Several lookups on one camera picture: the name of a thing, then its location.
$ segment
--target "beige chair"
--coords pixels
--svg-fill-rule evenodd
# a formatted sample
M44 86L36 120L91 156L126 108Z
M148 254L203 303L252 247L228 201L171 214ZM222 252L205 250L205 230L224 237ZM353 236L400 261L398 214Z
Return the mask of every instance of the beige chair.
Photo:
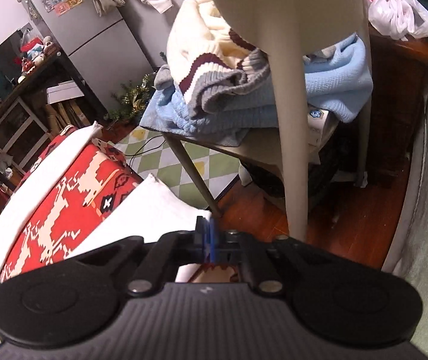
M362 0L214 0L229 25L269 56L276 96L279 129L252 129L239 147L223 147L163 133L212 211L216 201L181 141L254 163L279 176L285 186L289 233L305 240L307 227L308 158L316 149L307 144L307 102L302 56L334 44L357 31L369 50ZM370 103L360 118L357 182L364 174L369 138ZM323 138L331 137L332 128Z

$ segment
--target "knit sweater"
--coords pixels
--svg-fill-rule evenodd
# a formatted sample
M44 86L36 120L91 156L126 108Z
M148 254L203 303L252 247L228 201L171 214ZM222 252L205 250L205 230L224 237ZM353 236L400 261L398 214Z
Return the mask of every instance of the knit sweater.
M185 0L167 42L167 62L191 117L225 108L270 74L266 55L237 35L212 0Z

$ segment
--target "refrigerator door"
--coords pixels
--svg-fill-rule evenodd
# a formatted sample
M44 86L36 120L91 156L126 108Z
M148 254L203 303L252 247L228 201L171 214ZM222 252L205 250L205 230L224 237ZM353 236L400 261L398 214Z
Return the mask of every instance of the refrigerator door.
M117 9L99 17L92 0L83 0L61 16L54 10L47 12L42 0L31 2L67 55L122 19Z
M120 92L121 84L140 83L152 67L140 49L125 21L120 21L99 34L70 60L89 87L108 110L119 108L111 93Z

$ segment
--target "black cable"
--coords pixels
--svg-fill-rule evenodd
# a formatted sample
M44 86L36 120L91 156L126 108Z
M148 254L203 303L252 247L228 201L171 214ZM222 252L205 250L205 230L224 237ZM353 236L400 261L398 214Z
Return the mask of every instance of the black cable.
M158 136L156 136L156 137L151 137L151 138L149 138L148 140L147 140L147 142L144 144L144 145L142 145L141 147L139 147L139 149L138 149L138 151L136 151L135 152L135 154L131 157L131 159L129 160L129 167L132 169L132 161L134 160L134 158L138 155L138 154L146 154L146 153L148 153L148 152L151 152L152 150L156 150L156 149L159 149L162 145L164 145L164 143L165 143L165 139L162 141L162 143L159 145L159 146L157 146L157 147L153 147L152 149L149 149L149 150L146 150L146 151L143 151L143 152L141 152L141 153L139 153L144 147L145 147L145 145L147 145L151 140L153 140L154 138L159 138L159 137L162 137L162 135L158 135Z

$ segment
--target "checkered rug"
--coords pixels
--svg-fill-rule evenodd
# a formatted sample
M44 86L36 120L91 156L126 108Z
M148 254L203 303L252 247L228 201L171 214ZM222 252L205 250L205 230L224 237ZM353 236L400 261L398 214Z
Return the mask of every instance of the checkered rug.
M160 133L137 127L115 146L126 155L128 164L143 179L152 173L182 201L196 208L206 208L206 201L169 145L166 142L162 144L163 141ZM237 176L239 160L202 146L183 144L213 197L218 197Z

